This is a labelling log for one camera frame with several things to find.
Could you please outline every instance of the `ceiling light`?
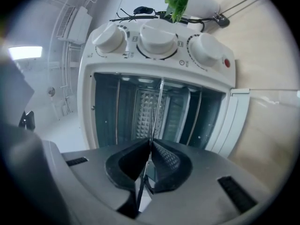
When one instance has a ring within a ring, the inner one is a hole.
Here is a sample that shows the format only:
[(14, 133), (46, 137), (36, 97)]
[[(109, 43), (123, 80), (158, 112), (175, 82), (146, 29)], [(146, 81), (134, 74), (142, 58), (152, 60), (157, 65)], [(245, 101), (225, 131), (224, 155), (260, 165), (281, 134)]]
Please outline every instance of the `ceiling light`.
[(12, 60), (25, 58), (40, 58), (42, 56), (42, 47), (40, 46), (25, 46), (11, 47), (8, 49)]

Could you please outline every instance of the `black slot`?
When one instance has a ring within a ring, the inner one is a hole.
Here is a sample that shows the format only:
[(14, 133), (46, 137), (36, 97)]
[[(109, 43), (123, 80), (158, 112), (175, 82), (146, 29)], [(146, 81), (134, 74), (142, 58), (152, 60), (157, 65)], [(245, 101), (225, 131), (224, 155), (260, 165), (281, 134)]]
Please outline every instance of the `black slot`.
[(257, 205), (257, 202), (231, 176), (222, 177), (217, 181), (240, 213)]
[(66, 163), (70, 167), (70, 166), (74, 166), (74, 165), (84, 163), (84, 162), (87, 162), (87, 161), (88, 160), (85, 157), (80, 157), (80, 158), (76, 158), (76, 159), (66, 161)]

